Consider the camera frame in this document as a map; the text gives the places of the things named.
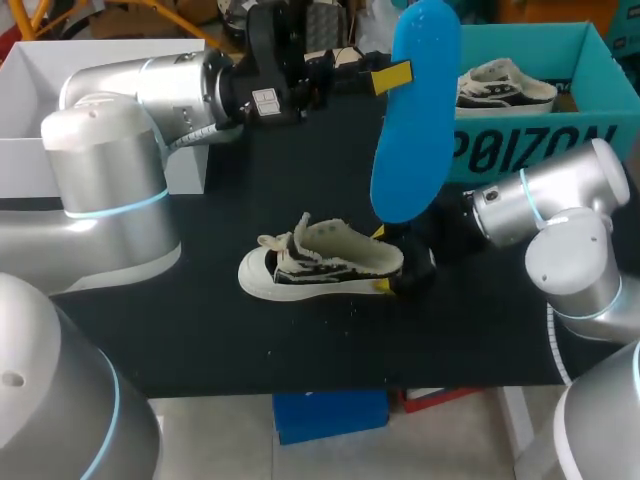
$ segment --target black work surface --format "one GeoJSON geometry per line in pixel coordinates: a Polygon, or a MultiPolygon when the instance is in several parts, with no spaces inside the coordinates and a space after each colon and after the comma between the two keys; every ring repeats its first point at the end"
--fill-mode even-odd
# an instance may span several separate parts
{"type": "MultiPolygon", "coordinates": [[[[338,102],[306,125],[212,148],[209,193],[173,197],[183,242],[176,266],[55,302],[151,397],[559,383],[525,245],[440,269],[435,286],[412,302],[275,303],[238,286],[238,264],[256,237],[292,229],[304,211],[344,218],[361,232],[377,228],[368,189],[383,112],[380,102],[338,102]]],[[[4,200],[0,208],[56,204],[4,200]]],[[[614,244],[621,268],[635,273],[638,218],[634,191],[614,216],[614,244]]],[[[558,336],[574,376],[615,350],[561,328],[558,336]]]]}

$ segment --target white shoe sole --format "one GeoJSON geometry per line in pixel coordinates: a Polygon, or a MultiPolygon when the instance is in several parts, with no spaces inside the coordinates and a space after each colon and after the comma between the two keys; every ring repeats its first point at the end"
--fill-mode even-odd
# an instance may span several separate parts
{"type": "Polygon", "coordinates": [[[384,295],[375,287],[375,280],[351,280],[340,283],[320,283],[311,285],[281,285],[274,283],[265,265],[265,257],[270,250],[259,247],[245,255],[238,269],[238,282],[249,295],[273,302],[296,302],[319,295],[358,294],[384,295]]]}
{"type": "Polygon", "coordinates": [[[458,108],[456,107],[456,118],[462,117],[515,117],[519,115],[543,115],[551,113],[555,98],[548,103],[539,105],[522,105],[519,107],[503,108],[458,108]]]}

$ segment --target white box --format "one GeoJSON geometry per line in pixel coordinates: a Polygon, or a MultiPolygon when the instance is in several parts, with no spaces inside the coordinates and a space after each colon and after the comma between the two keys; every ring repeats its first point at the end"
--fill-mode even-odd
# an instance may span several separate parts
{"type": "MultiPolygon", "coordinates": [[[[40,138],[65,80],[87,67],[203,50],[204,40],[74,40],[17,43],[0,66],[0,198],[58,197],[40,138]]],[[[208,146],[183,148],[165,171],[172,194],[203,193],[208,146]]]]}

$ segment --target canvas sneaker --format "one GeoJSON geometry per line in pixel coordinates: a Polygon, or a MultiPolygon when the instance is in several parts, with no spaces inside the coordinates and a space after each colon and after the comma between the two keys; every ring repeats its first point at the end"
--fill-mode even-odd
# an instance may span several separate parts
{"type": "Polygon", "coordinates": [[[520,71],[508,58],[472,68],[458,78],[457,117],[549,113],[558,90],[520,71]]]}
{"type": "Polygon", "coordinates": [[[340,219],[309,226],[305,213],[293,233],[260,235],[238,269],[238,281],[254,297],[280,302],[332,293],[381,294],[376,281],[398,275],[398,247],[374,240],[340,219]]]}

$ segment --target blue insole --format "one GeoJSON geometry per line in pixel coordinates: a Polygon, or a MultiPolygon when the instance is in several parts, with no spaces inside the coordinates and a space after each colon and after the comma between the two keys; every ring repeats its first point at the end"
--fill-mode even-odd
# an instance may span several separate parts
{"type": "Polygon", "coordinates": [[[389,92],[371,174],[371,203],[384,223],[422,213],[453,161],[460,22],[442,0],[421,0],[401,16],[392,61],[411,61],[413,82],[389,92]]]}

